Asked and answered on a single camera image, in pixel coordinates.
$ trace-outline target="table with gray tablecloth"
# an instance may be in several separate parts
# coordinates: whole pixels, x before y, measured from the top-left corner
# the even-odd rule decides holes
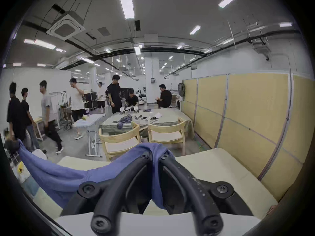
[[[194,137],[194,128],[191,119],[185,115],[183,112],[181,112],[178,108],[158,108],[158,109],[152,109],[151,112],[143,112],[142,110],[139,111],[139,113],[134,113],[133,111],[127,111],[124,114],[115,113],[110,118],[105,120],[103,123],[100,124],[100,128],[103,131],[103,134],[109,134],[109,135],[115,135],[115,134],[122,134],[129,130],[131,130],[131,123],[124,124],[122,129],[117,128],[117,123],[113,123],[113,121],[119,121],[122,117],[126,116],[127,114],[132,115],[132,121],[140,124],[140,130],[144,130],[145,127],[148,126],[148,119],[150,119],[152,116],[156,115],[157,113],[160,113],[162,116],[158,120],[150,120],[150,123],[153,125],[159,125],[159,126],[171,126],[178,124],[178,117],[183,119],[185,124],[185,136],[189,136],[191,139]],[[142,120],[141,118],[139,120],[136,120],[136,117],[139,117],[142,115],[142,117],[147,117],[146,120]]]

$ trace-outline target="sneaker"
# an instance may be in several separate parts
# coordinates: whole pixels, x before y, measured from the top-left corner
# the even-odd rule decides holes
[[[76,136],[74,139],[79,140],[79,139],[82,138],[82,137],[83,137],[83,135],[78,135],[78,136]]]
[[[56,151],[56,153],[59,155],[61,153],[61,151],[63,151],[63,147],[61,147],[61,149],[59,151]]]

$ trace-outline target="wooden chair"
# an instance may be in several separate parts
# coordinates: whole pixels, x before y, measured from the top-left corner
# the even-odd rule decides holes
[[[132,130],[114,136],[103,135],[102,130],[99,129],[99,136],[108,161],[110,161],[111,157],[122,155],[140,143],[140,125],[133,121],[131,122],[131,125]]]
[[[185,121],[178,118],[178,124],[173,126],[148,125],[149,142],[161,144],[182,144],[182,155],[185,155]]]

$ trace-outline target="chair seat cushion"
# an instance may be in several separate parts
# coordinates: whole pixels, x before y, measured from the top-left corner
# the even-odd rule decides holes
[[[179,131],[172,132],[172,133],[158,133],[155,131],[151,131],[152,140],[158,142],[168,142],[181,139],[181,133]]]
[[[120,143],[105,143],[105,146],[108,153],[114,153],[130,149],[135,147],[137,144],[139,144],[139,140],[137,140],[136,137],[132,137],[131,139]]]

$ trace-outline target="beige partition panel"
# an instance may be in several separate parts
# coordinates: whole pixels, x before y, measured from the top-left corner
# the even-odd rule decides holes
[[[181,111],[187,115],[191,121],[194,121],[195,116],[195,103],[191,103],[189,101],[183,101],[181,103]]]
[[[294,183],[301,168],[299,161],[281,149],[261,182],[279,200]]]
[[[225,118],[218,147],[226,150],[258,177],[276,145],[252,130]]]
[[[197,104],[203,108],[223,114],[226,96],[226,76],[211,76],[198,79]]]
[[[222,115],[197,106],[195,131],[211,148],[214,148],[221,120]]]
[[[184,100],[195,104],[197,100],[197,79],[184,80],[184,85],[185,85]]]
[[[229,75],[226,117],[277,143],[287,117],[288,86],[286,74]]]
[[[304,163],[315,126],[315,82],[294,76],[293,107],[282,148]]]

